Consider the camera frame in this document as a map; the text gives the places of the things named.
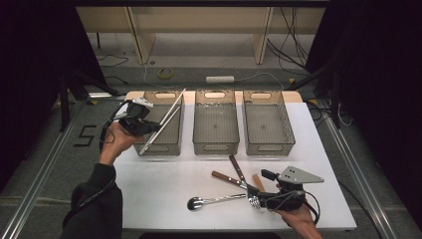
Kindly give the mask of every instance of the power strip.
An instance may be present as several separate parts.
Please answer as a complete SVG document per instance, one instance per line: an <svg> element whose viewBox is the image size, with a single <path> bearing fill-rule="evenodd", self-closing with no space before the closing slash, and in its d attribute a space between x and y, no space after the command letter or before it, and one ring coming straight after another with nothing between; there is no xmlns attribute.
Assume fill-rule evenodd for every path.
<svg viewBox="0 0 422 239"><path fill-rule="evenodd" d="M206 81L208 84L215 84L215 83L234 83L235 77L233 76L226 76L226 77L207 77Z"/></svg>

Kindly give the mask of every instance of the floor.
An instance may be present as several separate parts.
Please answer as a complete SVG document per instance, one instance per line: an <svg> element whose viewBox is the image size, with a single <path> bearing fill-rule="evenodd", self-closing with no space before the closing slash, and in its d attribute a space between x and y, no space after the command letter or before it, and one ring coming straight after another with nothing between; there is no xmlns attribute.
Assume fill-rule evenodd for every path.
<svg viewBox="0 0 422 239"><path fill-rule="evenodd" d="M285 37L272 35L270 39L280 47ZM279 58L268 49L264 64L257 65L249 35L159 34L145 65L138 62L128 34L100 34L100 49L97 45L97 35L89 34L89 38L103 66L107 83L124 92L133 88L144 90L177 87L182 84L190 84L191 87L196 86L195 84L203 85L206 76L234 76L235 80L248 79L246 82L249 85L245 82L244 85L236 87L254 88L265 82L275 87L282 84L286 88L291 81L299 81L304 77L283 72L282 67L291 72L304 73L295 64L282 62L280 65ZM300 39L302 47L308 52L313 36L301 36ZM286 43L284 52L298 62L301 60L295 57L298 54L295 43L291 40ZM176 72L171 81L162 82L154 79L156 69L161 68L180 71ZM315 83L299 89L304 100L314 97L314 86ZM88 86L87 89L92 93L99 92L94 87ZM110 104L118 101L121 99L110 98L100 100L99 104L93 101L93 104L98 106L96 111L107 114L107 111L110 111ZM328 108L329 99L318 99L317 103L320 108L325 109ZM97 116L90 115L92 109L81 106L79 102L72 102L71 109L73 119L77 123L96 120ZM342 106L341 109L343 122L340 130L332 126L330 112L317 110L312 105L310 112L315 119L317 131L337 179L345 185L343 194L357 224L357 228L349 232L323 231L321 232L323 237L377 238L378 230L382 238L422 238L421 231L394 193L382 170L377 167L376 160L366 146L358 125L347 115L346 106ZM69 209L70 192L75 186L74 182L82 180L80 178L87 178L90 173L87 164L91 165L92 161L87 163L86 159L79 158L77 152L71 151L68 145L75 144L73 136L60 134L59 128L60 106L56 105L52 108L51 117L46 122L44 131L33 146L28 159L21 163L0 194L0 230L3 233L8 228L19 225L15 234L18 238L58 238L60 235L61 220ZM94 128L87 130L92 130L92 134L98 133ZM52 149L59 151L60 155L70 155L74 161L56 160L60 155L51 155ZM83 150L87 150L85 153L97 153L96 148ZM35 200L31 200L31 195L35 195ZM22 208L25 200L32 201L33 204L28 208ZM364 208L369 211L370 217L359 203L365 205ZM21 216L20 221L13 220L14 216ZM168 238L168 236L186 237L184 234L175 237L175 234L145 233L141 238ZM189 235L193 236L205 238L205 235ZM271 235L228 234L219 235L219 238L273 238L273 236L297 238L293 231ZM139 233L132 231L124 231L122 235L122 238L138 237Z"/></svg>

